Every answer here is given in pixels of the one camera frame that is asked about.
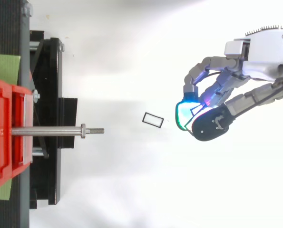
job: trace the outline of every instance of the small rectangular frame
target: small rectangular frame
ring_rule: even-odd
[[[149,115],[149,116],[151,116],[151,117],[155,117],[155,118],[161,119],[160,125],[155,125],[155,124],[153,124],[153,123],[146,122],[146,121],[145,121],[146,115]],[[161,117],[159,117],[159,116],[156,116],[156,115],[153,115],[153,114],[150,114],[150,113],[145,113],[145,115],[144,115],[144,117],[143,117],[143,119],[142,119],[142,122],[143,122],[143,123],[146,123],[146,124],[149,124],[149,125],[152,125],[152,126],[154,126],[154,127],[161,128],[161,126],[162,126],[162,124],[163,124],[163,122],[164,122],[164,118],[161,118]]]

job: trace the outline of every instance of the metal rod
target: metal rod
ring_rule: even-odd
[[[15,127],[12,128],[12,135],[20,136],[75,136],[85,138],[86,134],[103,134],[103,128],[81,127]]]
[[[39,43],[40,42],[34,42],[34,41],[29,42],[29,50],[36,51],[38,49]]]
[[[44,153],[41,147],[32,148],[32,156],[33,157],[44,157]]]

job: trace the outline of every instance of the black metal bracket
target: black metal bracket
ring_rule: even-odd
[[[43,31],[30,31],[30,40],[39,42],[30,51],[30,71],[41,98],[34,105],[34,123],[41,126],[75,126],[75,98],[62,98],[62,44],[58,38],[44,39]],[[74,148],[74,136],[34,137],[35,147],[45,147],[47,156],[33,157],[30,165],[30,209],[37,200],[55,205],[60,200],[61,149]]]

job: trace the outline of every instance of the green mat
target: green mat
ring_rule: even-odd
[[[9,83],[17,84],[20,66],[20,56],[0,55],[0,79]],[[0,200],[9,200],[11,179],[0,187]]]

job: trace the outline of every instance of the red plastic bin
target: red plastic bin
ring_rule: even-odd
[[[23,172],[32,160],[32,137],[11,136],[12,126],[30,126],[32,93],[0,80],[0,187]]]

